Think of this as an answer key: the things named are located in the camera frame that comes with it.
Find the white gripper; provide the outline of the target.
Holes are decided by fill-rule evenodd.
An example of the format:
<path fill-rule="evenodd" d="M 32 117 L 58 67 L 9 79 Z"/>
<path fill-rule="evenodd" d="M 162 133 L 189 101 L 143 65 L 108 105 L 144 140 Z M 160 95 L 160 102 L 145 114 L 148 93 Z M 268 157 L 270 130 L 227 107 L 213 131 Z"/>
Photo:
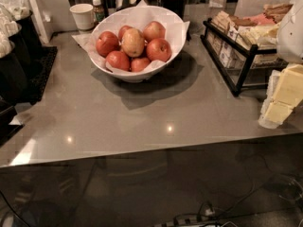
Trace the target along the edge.
<path fill-rule="evenodd" d="M 276 52 L 289 65 L 274 70 L 269 78 L 266 99 L 258 123 L 276 129 L 303 100 L 303 0 L 291 0 L 276 37 Z"/>

